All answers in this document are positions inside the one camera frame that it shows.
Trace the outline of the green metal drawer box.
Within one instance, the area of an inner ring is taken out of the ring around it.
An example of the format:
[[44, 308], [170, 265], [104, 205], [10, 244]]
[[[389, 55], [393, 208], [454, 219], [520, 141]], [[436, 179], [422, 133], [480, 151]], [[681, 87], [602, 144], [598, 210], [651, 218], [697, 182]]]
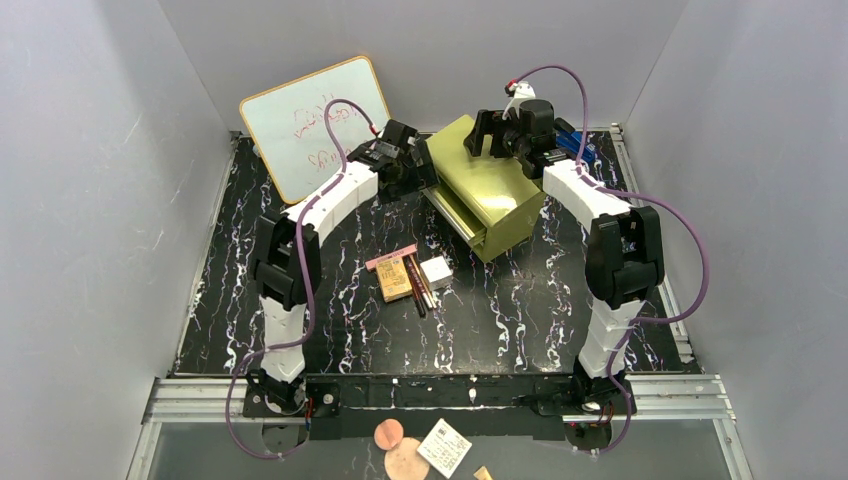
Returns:
[[464, 115], [426, 139], [439, 183], [424, 195], [483, 262], [529, 239], [546, 195], [513, 158], [472, 156], [463, 144], [474, 120]]

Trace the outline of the orange makeup box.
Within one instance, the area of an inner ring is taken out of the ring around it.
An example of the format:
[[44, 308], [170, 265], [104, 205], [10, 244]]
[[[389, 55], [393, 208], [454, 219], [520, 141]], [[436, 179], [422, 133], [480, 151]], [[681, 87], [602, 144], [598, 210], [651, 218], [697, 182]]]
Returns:
[[394, 302], [412, 294], [413, 287], [402, 257], [395, 257], [378, 263], [375, 271], [381, 294], [386, 303]]

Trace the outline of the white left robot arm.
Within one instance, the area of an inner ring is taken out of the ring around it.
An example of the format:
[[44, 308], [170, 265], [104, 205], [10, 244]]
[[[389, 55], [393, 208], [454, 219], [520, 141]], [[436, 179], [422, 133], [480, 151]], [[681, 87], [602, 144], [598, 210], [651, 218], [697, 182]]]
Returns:
[[302, 347], [315, 329], [321, 247], [329, 234], [363, 203], [394, 202], [437, 182], [425, 137], [390, 120], [314, 193], [277, 216], [259, 219], [250, 270], [264, 316], [264, 347], [256, 356], [259, 366], [239, 373], [260, 402], [283, 415], [307, 407]]

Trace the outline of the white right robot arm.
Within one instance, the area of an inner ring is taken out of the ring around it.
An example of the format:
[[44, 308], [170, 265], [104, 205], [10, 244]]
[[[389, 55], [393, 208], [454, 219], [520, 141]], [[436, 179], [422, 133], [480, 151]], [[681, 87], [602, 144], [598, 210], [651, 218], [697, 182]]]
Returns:
[[582, 134], [578, 150], [560, 144], [565, 123], [547, 100], [527, 99], [503, 110], [480, 110], [463, 144], [473, 157], [488, 152], [518, 161], [586, 231], [585, 280], [592, 295], [587, 337], [562, 399], [626, 413], [635, 402], [626, 384], [624, 353], [647, 298], [665, 275], [661, 224], [651, 207], [635, 207], [588, 173]]

